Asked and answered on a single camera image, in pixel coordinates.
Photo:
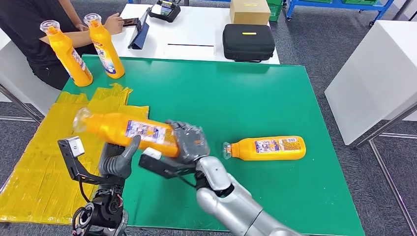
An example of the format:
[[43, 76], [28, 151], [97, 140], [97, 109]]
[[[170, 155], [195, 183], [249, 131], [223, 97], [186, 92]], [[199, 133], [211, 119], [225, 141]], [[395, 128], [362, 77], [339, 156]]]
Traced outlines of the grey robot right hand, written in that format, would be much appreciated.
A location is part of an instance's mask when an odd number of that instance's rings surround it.
[[189, 124], [183, 121], [168, 119], [165, 121], [170, 125], [179, 147], [177, 159], [188, 164], [201, 157], [209, 156], [210, 148], [206, 141], [202, 127]]

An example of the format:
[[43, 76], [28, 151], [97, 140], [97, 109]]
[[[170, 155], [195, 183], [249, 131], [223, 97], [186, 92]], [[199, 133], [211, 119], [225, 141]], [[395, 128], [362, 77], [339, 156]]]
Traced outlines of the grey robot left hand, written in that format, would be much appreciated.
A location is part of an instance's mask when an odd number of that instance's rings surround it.
[[126, 147], [105, 143], [99, 159], [99, 173], [102, 176], [112, 175], [127, 179], [131, 175], [132, 158], [140, 142], [141, 136], [136, 135]]

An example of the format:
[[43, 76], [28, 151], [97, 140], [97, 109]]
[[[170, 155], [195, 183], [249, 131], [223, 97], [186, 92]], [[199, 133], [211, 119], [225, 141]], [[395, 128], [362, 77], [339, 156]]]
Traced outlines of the person's right hand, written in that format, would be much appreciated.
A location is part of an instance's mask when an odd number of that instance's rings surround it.
[[111, 34], [119, 34], [123, 30], [124, 21], [119, 13], [109, 16], [104, 24], [105, 29]]

